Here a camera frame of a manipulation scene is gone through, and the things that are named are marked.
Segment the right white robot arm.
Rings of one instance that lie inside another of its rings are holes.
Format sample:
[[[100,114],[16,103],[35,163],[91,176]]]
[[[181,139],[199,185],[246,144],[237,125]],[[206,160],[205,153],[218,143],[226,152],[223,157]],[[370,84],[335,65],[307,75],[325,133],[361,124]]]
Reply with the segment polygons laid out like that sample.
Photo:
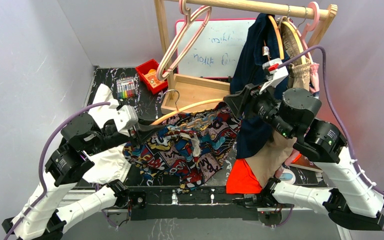
[[[384,227],[384,193],[363,181],[355,169],[346,138],[332,123],[317,119],[321,101],[303,88],[286,90],[280,100],[274,89],[248,84],[223,101],[234,117],[258,116],[283,138],[296,138],[293,148],[308,158],[333,182],[333,188],[316,189],[270,178],[260,193],[268,207],[291,204],[327,215],[334,223],[355,231],[381,231]]]

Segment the comic print shorts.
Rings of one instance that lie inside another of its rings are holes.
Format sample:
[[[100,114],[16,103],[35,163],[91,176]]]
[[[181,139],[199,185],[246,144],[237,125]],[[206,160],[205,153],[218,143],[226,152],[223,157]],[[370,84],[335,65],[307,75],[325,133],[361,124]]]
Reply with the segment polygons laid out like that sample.
[[[126,143],[122,153],[145,179],[176,176],[176,192],[188,193],[223,168],[241,124],[231,109],[220,102],[214,109],[177,113],[163,120],[162,129],[144,143]]]

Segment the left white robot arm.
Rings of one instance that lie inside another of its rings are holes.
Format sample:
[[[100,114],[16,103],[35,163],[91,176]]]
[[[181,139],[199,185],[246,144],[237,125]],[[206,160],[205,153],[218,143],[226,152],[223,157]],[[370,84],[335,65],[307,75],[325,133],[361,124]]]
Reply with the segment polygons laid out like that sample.
[[[20,213],[5,219],[7,236],[19,240],[59,240],[72,226],[109,207],[124,208],[130,200],[128,188],[117,179],[103,183],[95,193],[65,207],[60,202],[94,163],[91,156],[125,143],[142,144],[162,128],[141,120],[135,113],[120,112],[100,127],[87,112],[66,119],[50,135],[62,134],[60,146],[48,160],[47,142],[39,159],[39,184]]]

